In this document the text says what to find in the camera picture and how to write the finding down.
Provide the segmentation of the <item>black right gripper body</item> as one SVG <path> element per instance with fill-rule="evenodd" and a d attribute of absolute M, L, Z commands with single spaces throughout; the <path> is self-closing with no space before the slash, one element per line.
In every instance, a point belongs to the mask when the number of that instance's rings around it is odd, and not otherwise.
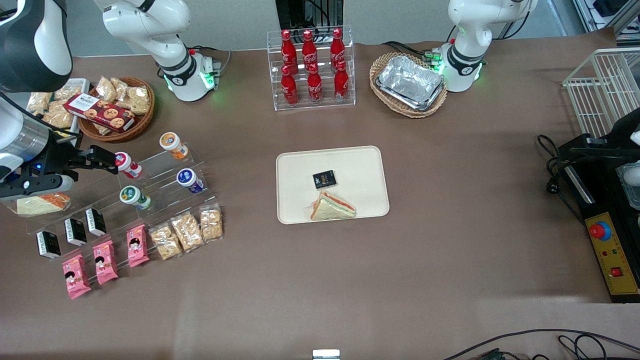
<path fill-rule="evenodd" d="M 50 135 L 45 148 L 30 161 L 30 174 L 44 176 L 83 165 L 82 150 L 58 135 Z"/>

